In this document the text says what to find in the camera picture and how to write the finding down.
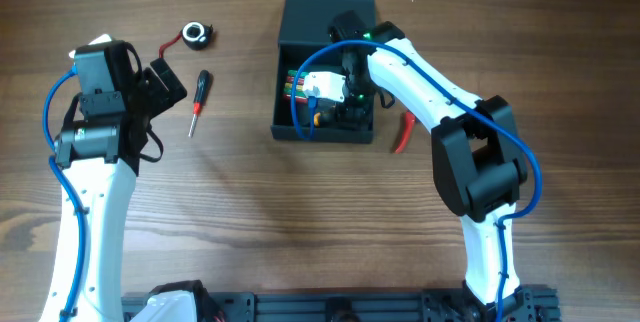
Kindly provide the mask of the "black red screwdriver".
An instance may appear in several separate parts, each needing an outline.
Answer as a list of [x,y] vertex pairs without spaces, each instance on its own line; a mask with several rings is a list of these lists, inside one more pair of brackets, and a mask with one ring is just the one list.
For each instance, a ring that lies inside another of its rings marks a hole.
[[198,76],[196,92],[193,100],[193,117],[188,132],[189,138],[192,138],[194,135],[198,118],[201,115],[203,106],[206,104],[206,99],[211,85],[211,73],[208,70],[202,70]]

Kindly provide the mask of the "red handled wire strippers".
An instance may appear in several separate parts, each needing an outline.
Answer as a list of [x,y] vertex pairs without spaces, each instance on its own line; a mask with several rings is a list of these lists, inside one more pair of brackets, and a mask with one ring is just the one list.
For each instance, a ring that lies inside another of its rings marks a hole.
[[400,154],[404,151],[408,145],[413,129],[416,125],[416,116],[410,111],[406,111],[402,115],[401,128],[396,141],[396,145],[393,149],[394,154]]

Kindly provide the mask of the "black white tape measure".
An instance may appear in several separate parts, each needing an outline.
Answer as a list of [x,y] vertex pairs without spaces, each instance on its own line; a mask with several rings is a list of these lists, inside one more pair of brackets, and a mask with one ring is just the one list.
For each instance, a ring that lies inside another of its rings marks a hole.
[[163,58],[165,51],[179,40],[182,40],[191,50],[199,51],[205,49],[211,43],[213,34],[212,25],[205,25],[198,21],[188,22],[175,37],[159,47],[158,56]]

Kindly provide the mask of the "clear case coloured bits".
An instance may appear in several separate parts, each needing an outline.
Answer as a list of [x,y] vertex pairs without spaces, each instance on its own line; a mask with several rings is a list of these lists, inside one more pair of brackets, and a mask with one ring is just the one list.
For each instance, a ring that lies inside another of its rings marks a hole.
[[304,78],[308,75],[307,72],[302,72],[298,79],[295,79],[297,70],[288,70],[286,73],[285,83],[283,87],[283,98],[285,100],[291,100],[291,91],[295,89],[294,97],[299,103],[307,104],[307,97],[302,91],[304,84]]

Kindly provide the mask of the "orange black pliers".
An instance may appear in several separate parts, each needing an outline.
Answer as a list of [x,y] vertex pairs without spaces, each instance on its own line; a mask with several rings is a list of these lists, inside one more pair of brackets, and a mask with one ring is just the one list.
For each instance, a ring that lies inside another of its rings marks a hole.
[[331,127],[336,124],[336,116],[332,111],[317,112],[313,117],[313,124],[316,128]]

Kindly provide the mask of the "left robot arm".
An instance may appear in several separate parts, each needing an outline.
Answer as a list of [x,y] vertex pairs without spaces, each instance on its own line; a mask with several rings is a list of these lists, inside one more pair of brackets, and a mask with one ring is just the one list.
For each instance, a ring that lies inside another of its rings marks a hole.
[[44,132],[49,167],[61,186],[61,221],[43,321],[120,321],[127,210],[151,121],[187,91],[166,61],[144,67],[134,47],[103,34],[70,54],[73,65],[51,88],[80,84],[58,134]]

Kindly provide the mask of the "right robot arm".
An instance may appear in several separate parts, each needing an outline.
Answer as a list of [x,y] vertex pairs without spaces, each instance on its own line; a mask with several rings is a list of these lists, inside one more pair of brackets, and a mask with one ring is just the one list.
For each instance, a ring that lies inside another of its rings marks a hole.
[[427,129],[434,185],[462,225],[464,289],[484,318],[502,320],[515,310],[521,290],[512,223],[531,209],[517,210],[520,187],[529,172],[540,172],[518,136],[511,106],[455,85],[391,22],[369,28],[348,11],[333,19],[328,33],[342,54],[352,97],[364,88],[385,90]]

